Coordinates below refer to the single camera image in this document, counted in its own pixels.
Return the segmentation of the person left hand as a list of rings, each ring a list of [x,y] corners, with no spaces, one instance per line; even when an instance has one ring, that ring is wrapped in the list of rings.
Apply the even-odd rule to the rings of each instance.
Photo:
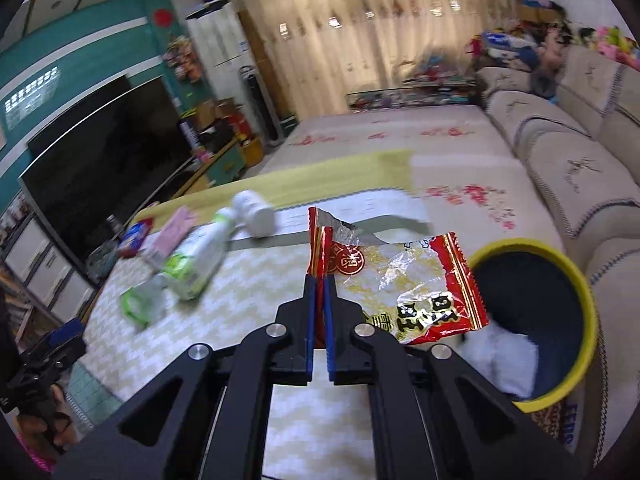
[[[49,427],[42,418],[18,413],[14,418],[14,427],[29,452],[48,462],[56,462],[61,457],[58,450],[68,451],[78,442],[76,426],[71,419],[58,419],[55,422],[53,442],[44,436]]]

